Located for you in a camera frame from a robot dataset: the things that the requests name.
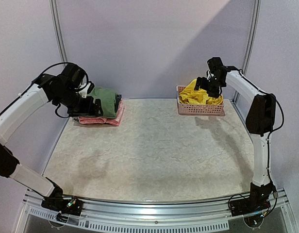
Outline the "yellow garment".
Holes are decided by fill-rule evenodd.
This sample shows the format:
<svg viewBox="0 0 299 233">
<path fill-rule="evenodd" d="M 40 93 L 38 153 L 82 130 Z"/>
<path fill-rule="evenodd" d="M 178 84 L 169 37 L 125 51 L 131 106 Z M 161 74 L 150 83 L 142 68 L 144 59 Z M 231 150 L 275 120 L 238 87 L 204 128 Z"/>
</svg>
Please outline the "yellow garment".
<svg viewBox="0 0 299 233">
<path fill-rule="evenodd" d="M 198 105 L 220 105 L 223 103 L 223 96 L 218 98 L 210 97 L 203 89 L 194 90 L 197 79 L 191 81 L 191 83 L 179 93 L 179 101 L 181 104 L 198 104 Z"/>
</svg>

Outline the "green tank top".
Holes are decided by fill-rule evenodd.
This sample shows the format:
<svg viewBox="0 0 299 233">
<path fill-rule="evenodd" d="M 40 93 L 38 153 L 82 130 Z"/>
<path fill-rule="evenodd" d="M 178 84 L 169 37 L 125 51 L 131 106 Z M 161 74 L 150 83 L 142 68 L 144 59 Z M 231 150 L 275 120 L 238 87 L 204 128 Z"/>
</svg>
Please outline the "green tank top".
<svg viewBox="0 0 299 233">
<path fill-rule="evenodd" d="M 104 88 L 104 87 L 94 87 L 88 96 L 94 99 L 101 100 L 101 106 L 103 115 L 105 118 L 116 118 L 117 112 L 115 111 L 115 95 L 118 94 L 115 90 Z"/>
</svg>

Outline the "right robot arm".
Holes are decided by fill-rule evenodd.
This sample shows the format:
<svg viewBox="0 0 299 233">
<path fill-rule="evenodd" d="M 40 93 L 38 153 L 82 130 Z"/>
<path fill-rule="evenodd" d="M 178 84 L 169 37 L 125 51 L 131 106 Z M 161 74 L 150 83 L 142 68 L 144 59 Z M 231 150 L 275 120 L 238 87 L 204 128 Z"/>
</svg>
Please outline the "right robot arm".
<svg viewBox="0 0 299 233">
<path fill-rule="evenodd" d="M 261 191 L 263 188 L 273 191 L 274 184 L 270 176 L 270 144 L 274 132 L 276 97 L 263 91 L 252 83 L 240 69 L 225 66 L 220 57 L 207 61 L 208 71 L 205 77 L 198 77 L 195 90 L 203 89 L 208 96 L 218 98 L 222 88 L 231 86 L 247 102 L 250 109 L 245 126 L 250 134 L 254 149 L 254 172 L 252 187 Z"/>
</svg>

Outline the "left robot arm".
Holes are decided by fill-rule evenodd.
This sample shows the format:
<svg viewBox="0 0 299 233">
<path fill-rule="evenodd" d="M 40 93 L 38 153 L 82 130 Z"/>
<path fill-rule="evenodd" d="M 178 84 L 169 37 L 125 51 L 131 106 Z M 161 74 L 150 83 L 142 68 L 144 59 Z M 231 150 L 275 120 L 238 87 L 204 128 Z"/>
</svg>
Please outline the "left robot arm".
<svg viewBox="0 0 299 233">
<path fill-rule="evenodd" d="M 13 179 L 33 190 L 47 199 L 48 204 L 56 211 L 66 207 L 62 189 L 48 178 L 22 165 L 6 144 L 20 125 L 49 102 L 57 108 L 65 106 L 67 117 L 103 115 L 100 99 L 95 100 L 88 95 L 94 84 L 86 71 L 75 63 L 63 64 L 63 71 L 56 76 L 42 71 L 0 112 L 0 176 Z"/>
</svg>

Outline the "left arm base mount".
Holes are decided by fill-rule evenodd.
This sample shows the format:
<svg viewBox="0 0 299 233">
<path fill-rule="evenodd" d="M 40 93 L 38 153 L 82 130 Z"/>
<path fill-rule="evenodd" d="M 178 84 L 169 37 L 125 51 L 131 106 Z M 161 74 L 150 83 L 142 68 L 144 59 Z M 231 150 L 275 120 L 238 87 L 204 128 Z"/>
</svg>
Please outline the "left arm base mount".
<svg viewBox="0 0 299 233">
<path fill-rule="evenodd" d="M 58 212 L 55 219 L 62 223 L 67 223 L 70 215 L 80 216 L 84 202 L 75 196 L 65 196 L 62 188 L 53 181 L 49 181 L 53 184 L 54 190 L 49 197 L 43 197 L 41 206 Z"/>
</svg>

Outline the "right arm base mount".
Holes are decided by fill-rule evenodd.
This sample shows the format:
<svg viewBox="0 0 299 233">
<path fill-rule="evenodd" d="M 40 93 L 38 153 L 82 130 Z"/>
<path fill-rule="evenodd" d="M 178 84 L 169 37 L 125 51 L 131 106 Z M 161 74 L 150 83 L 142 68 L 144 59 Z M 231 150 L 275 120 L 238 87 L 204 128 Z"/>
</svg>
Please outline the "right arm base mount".
<svg viewBox="0 0 299 233">
<path fill-rule="evenodd" d="M 245 224 L 253 228 L 260 226 L 264 218 L 273 212 L 279 195 L 273 184 L 261 187 L 251 184 L 249 196 L 239 196 L 241 199 L 229 198 L 228 208 L 232 216 L 242 215 Z"/>
</svg>

